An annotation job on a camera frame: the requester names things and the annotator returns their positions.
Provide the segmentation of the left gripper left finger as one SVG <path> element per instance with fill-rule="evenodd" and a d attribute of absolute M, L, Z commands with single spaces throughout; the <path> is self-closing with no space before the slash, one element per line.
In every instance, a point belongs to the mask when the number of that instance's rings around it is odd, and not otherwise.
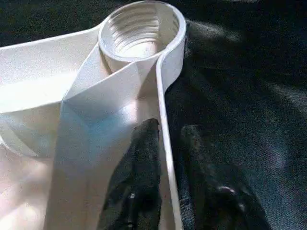
<path fill-rule="evenodd" d="M 135 127 L 111 176 L 102 208 L 104 230 L 156 230 L 161 215 L 159 122 Z"/>

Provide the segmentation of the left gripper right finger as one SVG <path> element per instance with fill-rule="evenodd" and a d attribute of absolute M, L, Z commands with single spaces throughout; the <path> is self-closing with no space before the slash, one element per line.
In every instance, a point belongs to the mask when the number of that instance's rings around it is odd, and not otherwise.
<path fill-rule="evenodd" d="M 240 169 L 223 161 L 198 125 L 180 131 L 196 230 L 268 230 L 270 224 Z"/>

